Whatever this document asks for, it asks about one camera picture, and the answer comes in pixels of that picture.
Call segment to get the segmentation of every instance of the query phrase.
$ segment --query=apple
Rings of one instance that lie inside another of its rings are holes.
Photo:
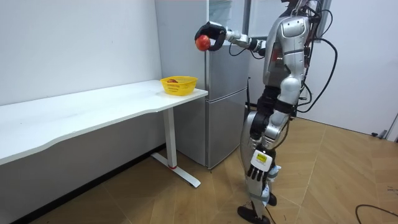
[[[210,38],[206,35],[200,35],[195,41],[197,48],[201,51],[206,51],[210,47]]]
[[[172,79],[172,78],[169,79],[169,80],[167,80],[167,82],[168,82],[168,83],[178,83],[175,79]]]

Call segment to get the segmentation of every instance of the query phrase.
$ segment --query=silver refrigerator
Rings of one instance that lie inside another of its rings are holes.
[[[197,30],[209,20],[209,1],[155,3],[162,76],[197,77],[196,88],[209,91],[174,108],[177,150],[211,169],[239,145],[251,55],[232,57],[229,45],[206,53],[195,47]],[[231,48],[234,54],[240,50]]]
[[[209,169],[239,146],[249,63],[244,53],[232,57],[228,46],[210,52],[205,77],[197,77],[209,95],[174,110],[177,150]]]

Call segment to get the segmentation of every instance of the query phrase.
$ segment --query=yellow label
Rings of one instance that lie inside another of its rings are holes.
[[[257,159],[260,160],[261,162],[266,162],[267,157],[262,154],[257,154]]]

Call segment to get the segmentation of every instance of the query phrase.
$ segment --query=wooden floorboard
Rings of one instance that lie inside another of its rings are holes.
[[[148,158],[33,223],[247,223],[248,204],[239,149],[211,172],[178,153],[178,164],[201,181],[194,189]],[[282,166],[270,207],[281,223],[356,223],[355,206],[368,203],[398,213],[398,144],[304,119],[290,125],[277,150]],[[363,223],[398,218],[361,208]]]

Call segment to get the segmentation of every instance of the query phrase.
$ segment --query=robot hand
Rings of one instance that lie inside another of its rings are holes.
[[[206,35],[209,38],[216,40],[215,44],[213,46],[210,46],[208,50],[216,51],[223,46],[224,40],[226,38],[226,33],[227,30],[221,24],[209,21],[198,30],[197,34],[195,35],[195,41],[201,35]]]

